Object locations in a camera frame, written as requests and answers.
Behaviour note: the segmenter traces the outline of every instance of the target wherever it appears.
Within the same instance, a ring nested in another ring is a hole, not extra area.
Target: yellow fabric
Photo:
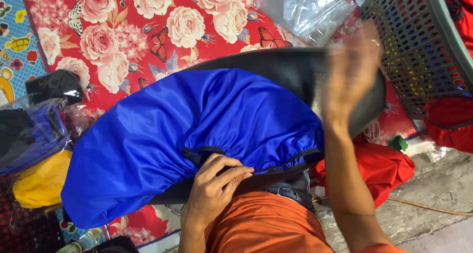
[[[61,202],[71,155],[63,150],[20,173],[13,194],[21,207],[40,208]]]

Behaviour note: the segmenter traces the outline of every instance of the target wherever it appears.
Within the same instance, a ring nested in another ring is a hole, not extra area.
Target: orange shirt
[[[333,253],[314,213],[288,198],[252,192],[236,198],[205,233],[208,253]],[[404,253],[378,244],[361,253]]]

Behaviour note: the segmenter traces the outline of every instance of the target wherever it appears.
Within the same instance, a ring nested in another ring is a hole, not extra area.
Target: hand
[[[330,74],[322,94],[324,126],[348,126],[355,105],[373,87],[381,47],[373,22],[348,38],[343,48],[330,48]]]
[[[232,168],[217,176],[225,166]],[[181,217],[182,229],[203,232],[230,203],[240,182],[251,177],[253,171],[239,160],[212,154],[195,175],[191,195]]]

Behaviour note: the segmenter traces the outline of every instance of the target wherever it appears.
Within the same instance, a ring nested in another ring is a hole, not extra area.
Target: red butterfly print
[[[164,48],[164,42],[168,38],[168,32],[168,27],[164,27],[160,32],[157,32],[151,36],[151,40],[154,43],[154,46],[151,47],[151,53],[157,56],[163,63],[165,63],[168,59],[168,56],[166,55],[166,49]]]
[[[264,48],[286,48],[292,47],[292,43],[283,39],[275,39],[267,29],[259,27],[260,32],[260,45]]]
[[[142,77],[139,77],[138,78],[138,84],[139,84],[139,89],[143,89],[144,87],[147,87],[149,86],[150,84],[148,83],[148,81],[146,81],[144,78]]]

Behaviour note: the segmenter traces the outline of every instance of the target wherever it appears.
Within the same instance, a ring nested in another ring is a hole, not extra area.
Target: jeans
[[[309,170],[307,169],[302,173],[287,178],[286,180],[274,184],[267,189],[263,189],[262,191],[294,200],[304,208],[307,208],[311,212],[315,213],[316,209],[312,204],[312,194],[310,193],[308,171]]]

